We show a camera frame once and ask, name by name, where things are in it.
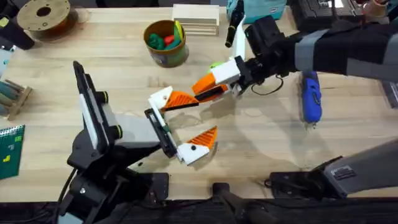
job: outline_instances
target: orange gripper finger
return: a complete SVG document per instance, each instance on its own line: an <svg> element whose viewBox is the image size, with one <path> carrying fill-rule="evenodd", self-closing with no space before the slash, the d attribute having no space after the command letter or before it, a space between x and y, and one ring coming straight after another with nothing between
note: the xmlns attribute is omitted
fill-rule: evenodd
<svg viewBox="0 0 398 224"><path fill-rule="evenodd" d="M199 101L195 99L195 97L189 95L188 93L184 93L182 91L173 91L170 95L169 100L166 105L162 108L163 111L167 110L167 108L176 108L184 105L198 104Z"/></svg>
<svg viewBox="0 0 398 224"><path fill-rule="evenodd" d="M203 78L201 78L199 81L197 81L193 86L192 90L195 93L195 95L202 93L206 90L209 90L216 86L216 79L214 78L214 75L210 72Z"/></svg>
<svg viewBox="0 0 398 224"><path fill-rule="evenodd" d="M214 142L216 141L216 138L217 138L217 126L214 126L213 128L187 141L187 143L206 146L208 149L211 149L214 145Z"/></svg>

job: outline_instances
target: tin can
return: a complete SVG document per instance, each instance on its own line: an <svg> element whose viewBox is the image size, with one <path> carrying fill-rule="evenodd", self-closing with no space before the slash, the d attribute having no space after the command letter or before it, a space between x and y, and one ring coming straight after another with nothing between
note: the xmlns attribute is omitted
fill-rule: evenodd
<svg viewBox="0 0 398 224"><path fill-rule="evenodd" d="M171 50L156 50L148 46L149 36L157 34L161 38L174 35L174 21L163 20L149 25L144 32L144 41L150 53L150 56L161 67L172 68L181 65L188 58L188 47L185 45L186 35L182 28L183 38L181 43Z"/></svg>

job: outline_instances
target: green board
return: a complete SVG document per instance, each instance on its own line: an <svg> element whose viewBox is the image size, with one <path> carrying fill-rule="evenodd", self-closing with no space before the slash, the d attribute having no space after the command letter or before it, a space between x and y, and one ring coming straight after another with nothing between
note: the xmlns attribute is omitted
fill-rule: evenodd
<svg viewBox="0 0 398 224"><path fill-rule="evenodd" d="M25 125L0 130L0 179L19 172Z"/></svg>

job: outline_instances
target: orange plastic part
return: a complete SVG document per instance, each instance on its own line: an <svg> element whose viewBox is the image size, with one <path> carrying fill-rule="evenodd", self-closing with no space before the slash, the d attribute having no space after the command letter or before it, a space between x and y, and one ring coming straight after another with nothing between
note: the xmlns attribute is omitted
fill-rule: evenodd
<svg viewBox="0 0 398 224"><path fill-rule="evenodd" d="M199 81L197 81L193 86L192 90L195 95L199 93L203 93L206 90L209 90L216 86L216 79L214 75L210 72Z"/></svg>
<svg viewBox="0 0 398 224"><path fill-rule="evenodd" d="M195 99L195 97L189 95L188 93L184 93L182 91L173 91L172 94L170 95L168 102L162 108L162 110L176 106L192 104L192 103L199 103L199 101Z"/></svg>
<svg viewBox="0 0 398 224"><path fill-rule="evenodd" d="M197 137L187 141L187 143L196 144L200 146L206 146L208 149L211 149L214 145L214 142L217 138L217 126L205 131L204 133L199 134Z"/></svg>
<svg viewBox="0 0 398 224"><path fill-rule="evenodd" d="M227 87L225 84L218 85L218 86L222 87L222 89L223 89L223 92L222 92L221 94L216 94L216 95L213 95L213 96L209 96L208 98L199 101L199 103L204 103L204 102L207 102L207 101L210 101L210 100L214 100L214 99L216 99L217 97L220 97L222 94L224 94L225 91L228 90L228 87Z"/></svg>

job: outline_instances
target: wooden tabletop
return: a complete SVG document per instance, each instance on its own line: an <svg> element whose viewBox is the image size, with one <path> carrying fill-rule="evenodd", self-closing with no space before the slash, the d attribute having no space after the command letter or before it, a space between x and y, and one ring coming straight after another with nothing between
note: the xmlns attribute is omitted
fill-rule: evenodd
<svg viewBox="0 0 398 224"><path fill-rule="evenodd" d="M82 129L73 60L91 74L98 90L109 93L114 112L144 116L150 94L172 85L190 87L213 62L227 61L224 46L228 23L220 15L219 37L187 38L190 56L177 68L161 68L150 57L142 34L154 21L170 19L171 8L81 10L83 24L68 37L17 50L3 78L34 91L13 122L26 124L19 176L0 180L0 201L56 200L71 167L66 161ZM290 12L277 21L285 34L295 32ZM252 56L247 44L248 57ZM323 118L306 131L300 120L299 76L290 74L284 87L269 96L245 92L242 100L225 99L166 114L176 138L188 140L214 125L218 143L211 155L192 166L167 158L161 150L131 167L139 172L168 172L169 194L207 198L213 182L228 182L242 197L271 197L258 182L270 172L308 170L336 156L347 156L398 137L398 112L389 108L374 80L321 74ZM279 85L272 77L257 91ZM354 196L395 196L398 189Z"/></svg>

